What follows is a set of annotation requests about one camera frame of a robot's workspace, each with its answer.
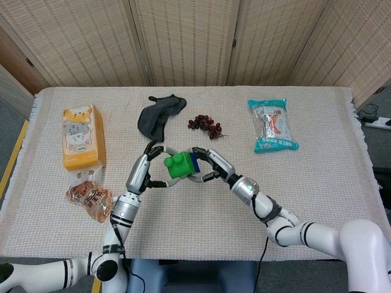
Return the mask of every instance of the yellow tape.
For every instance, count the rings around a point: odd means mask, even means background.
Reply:
[[[92,290],[91,290],[91,293],[99,293],[100,292],[100,285],[101,285],[101,281],[99,281],[98,279],[93,279],[93,284],[92,284]]]
[[[15,164],[16,158],[18,157],[18,153],[20,150],[20,147],[22,146],[22,142],[24,139],[24,136],[26,135],[27,127],[29,126],[29,122],[27,120],[24,121],[22,130],[19,133],[18,140],[15,143],[15,146],[13,148],[11,157],[8,161],[7,167],[5,168],[4,174],[1,178],[0,182],[0,199],[2,198],[4,194],[5,187],[7,185],[8,179],[11,176],[13,165]]]

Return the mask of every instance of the plastic wrapper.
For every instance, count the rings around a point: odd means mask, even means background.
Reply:
[[[70,187],[65,196],[70,202],[83,205],[88,215],[100,223],[113,209],[111,192],[98,187],[95,181],[84,181]]]
[[[267,153],[281,150],[297,150],[299,144],[291,136],[287,117],[286,99],[254,101],[250,99],[257,141],[254,151]]]

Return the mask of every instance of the white robotic arm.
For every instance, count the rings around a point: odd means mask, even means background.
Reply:
[[[170,187],[180,180],[150,180],[150,161],[161,153],[176,153],[164,146],[153,148],[155,143],[149,143],[144,154],[133,165],[126,182],[127,192],[118,197],[110,215],[110,225],[103,238],[102,252],[90,252],[85,258],[37,266],[0,264],[0,293],[9,292],[15,286],[23,287],[27,293],[52,292],[74,286],[85,275],[93,275],[102,281],[103,292],[126,292],[128,272],[123,267],[120,255],[125,253],[123,244],[139,209],[140,195],[147,187]]]
[[[305,245],[346,262],[349,291],[391,292],[391,244],[377,224],[353,220],[339,230],[314,222],[302,222],[259,191],[258,184],[235,173],[235,168],[214,150],[193,148],[230,185],[230,190],[266,225],[268,237],[277,245]]]
[[[85,258],[69,259],[39,266],[0,265],[0,293],[22,286],[27,293],[45,293],[75,285],[84,275],[93,275],[103,282],[103,292],[126,292],[128,275],[120,265],[126,241],[140,206],[140,195],[146,187],[170,187],[181,178],[169,182],[151,181],[150,161],[162,152],[176,153],[170,148],[150,143],[136,161],[126,183],[128,190],[120,196],[110,217],[104,236],[103,251],[89,253]],[[351,293],[391,292],[391,245],[381,229],[368,220],[354,220],[337,230],[313,222],[302,222],[259,190],[258,184],[237,175],[235,168],[217,151],[192,148],[192,153],[207,161],[213,172],[188,179],[203,183],[218,177],[266,225],[268,237],[277,245],[305,245],[345,261]]]

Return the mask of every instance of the table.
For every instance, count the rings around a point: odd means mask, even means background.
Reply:
[[[214,148],[236,172],[255,179],[262,191],[301,220],[333,227],[366,218],[390,239],[351,90],[343,87],[56,87],[41,91],[0,213],[0,255],[72,258],[101,250],[107,222],[94,222],[65,197],[61,115],[66,107],[94,104],[103,116],[107,167],[102,185],[125,191],[134,161],[149,142],[138,130],[148,96],[174,93],[188,102],[170,117],[167,146]],[[297,151],[255,154],[248,99],[286,98]],[[227,136],[210,140],[187,121],[208,114]],[[164,156],[153,161],[153,179],[168,179]],[[258,260],[265,228],[221,180],[181,181],[171,189],[147,190],[126,241],[129,258]],[[326,259],[306,247],[268,247],[265,260]]]

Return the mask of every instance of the black cable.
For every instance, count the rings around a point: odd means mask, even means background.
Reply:
[[[263,250],[261,259],[259,260],[257,278],[255,279],[254,290],[252,291],[252,293],[255,293],[255,291],[257,290],[257,284],[258,284],[258,279],[259,279],[259,273],[260,273],[260,270],[261,270],[261,263],[262,263],[263,257],[265,256],[266,249],[267,249],[267,247],[268,247],[268,242],[269,242],[269,237],[266,238],[265,249]]]
[[[121,234],[120,234],[119,231],[118,231],[118,228],[117,228],[117,227],[114,227],[114,225],[116,225],[116,224],[115,224],[115,223],[111,223],[111,224],[112,224],[112,226],[113,226],[114,233],[115,233],[115,235],[117,236],[118,241],[120,242],[121,246],[122,246],[122,247],[125,247],[125,246],[123,246],[122,237],[121,237]],[[129,276],[129,274],[130,274],[130,275],[132,275],[132,276],[134,276],[134,277],[136,277],[136,278],[138,278],[138,279],[140,279],[140,280],[142,281],[142,285],[143,285],[142,293],[145,293],[145,280],[144,280],[142,277],[140,277],[139,275],[137,275],[137,274],[135,274],[135,273],[132,272],[132,269],[131,269],[130,266],[128,265],[128,260],[127,260],[127,258],[126,258],[125,252],[123,253],[123,262],[122,262],[122,266],[123,266],[123,268],[125,269],[125,272],[126,272],[126,274],[127,274],[128,276]]]
[[[378,109],[379,109],[379,106],[377,105],[377,104],[374,104],[374,103],[369,103],[369,104],[367,104],[366,106],[372,106],[373,107],[373,111],[372,112],[367,112],[367,111],[365,111],[364,109],[361,109],[359,112],[364,112],[365,114],[367,114],[367,115],[373,115],[373,114],[375,114],[375,116],[377,116],[377,113],[378,113]]]

